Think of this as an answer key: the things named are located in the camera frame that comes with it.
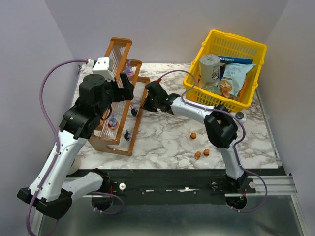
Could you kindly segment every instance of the snack bag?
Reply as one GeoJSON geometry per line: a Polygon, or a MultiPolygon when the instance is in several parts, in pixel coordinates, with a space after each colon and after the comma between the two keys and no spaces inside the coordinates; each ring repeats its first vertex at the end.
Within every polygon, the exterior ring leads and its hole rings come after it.
{"type": "Polygon", "coordinates": [[[206,84],[202,89],[221,96],[221,90],[216,85],[206,84]]]}
{"type": "Polygon", "coordinates": [[[225,71],[220,82],[222,96],[230,99],[237,100],[238,94],[242,90],[243,84],[246,79],[246,74],[256,64],[244,65],[231,63],[226,65],[225,71]]]}

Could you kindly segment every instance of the screw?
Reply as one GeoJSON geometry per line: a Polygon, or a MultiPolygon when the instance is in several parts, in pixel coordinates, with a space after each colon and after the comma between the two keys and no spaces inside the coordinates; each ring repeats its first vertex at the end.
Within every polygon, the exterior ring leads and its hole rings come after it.
{"type": "Polygon", "coordinates": [[[122,191],[124,191],[124,190],[126,189],[125,183],[121,183],[121,184],[119,185],[119,189],[122,190],[122,191]]]}
{"type": "Polygon", "coordinates": [[[250,183],[249,183],[249,186],[250,186],[250,188],[255,188],[255,187],[256,187],[256,184],[255,184],[254,182],[250,182],[250,183]]]}

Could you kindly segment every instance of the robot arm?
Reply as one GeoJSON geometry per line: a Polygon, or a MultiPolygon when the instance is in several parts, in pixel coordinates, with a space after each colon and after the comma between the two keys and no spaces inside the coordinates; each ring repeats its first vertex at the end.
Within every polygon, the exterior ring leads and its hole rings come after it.
{"type": "Polygon", "coordinates": [[[232,148],[237,138],[238,127],[231,117],[219,112],[207,111],[209,108],[227,111],[226,107],[223,105],[211,107],[195,102],[190,103],[198,107],[185,104],[178,94],[168,95],[159,81],[150,82],[146,85],[146,89],[149,95],[142,106],[143,109],[151,112],[161,109],[162,112],[186,116],[205,125],[209,141],[221,151],[229,186],[232,189],[238,189],[247,177],[238,165],[232,148]]]}
{"type": "Polygon", "coordinates": [[[110,71],[110,58],[89,60],[89,64],[93,66],[94,74],[84,77],[79,86],[79,98],[63,115],[58,133],[60,153],[52,170],[46,176],[57,154],[56,144],[35,181],[29,188],[22,188],[18,193],[18,198],[29,204],[35,192],[38,192],[34,206],[44,215],[55,219],[63,217],[76,199],[109,186],[108,174],[98,169],[71,183],[63,182],[78,152],[100,124],[100,119],[111,103],[133,99],[134,85],[126,73],[121,73],[123,88],[118,87],[110,71]],[[43,177],[44,184],[38,189],[43,177]]]}

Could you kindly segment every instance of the cable connector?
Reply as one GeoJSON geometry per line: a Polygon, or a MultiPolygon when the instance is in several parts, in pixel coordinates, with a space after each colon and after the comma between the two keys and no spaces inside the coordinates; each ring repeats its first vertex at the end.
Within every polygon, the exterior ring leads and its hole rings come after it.
{"type": "Polygon", "coordinates": [[[88,65],[88,66],[94,66],[94,64],[95,64],[95,60],[91,60],[91,59],[88,59],[87,58],[87,63],[86,63],[86,65],[88,65]]]}

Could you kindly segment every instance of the can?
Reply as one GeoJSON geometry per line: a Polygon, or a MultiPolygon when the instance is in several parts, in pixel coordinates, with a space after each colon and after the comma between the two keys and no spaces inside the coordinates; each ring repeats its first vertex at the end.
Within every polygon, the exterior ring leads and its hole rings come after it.
{"type": "Polygon", "coordinates": [[[200,79],[205,83],[213,84],[220,76],[221,59],[214,54],[205,55],[199,60],[200,79]]]}

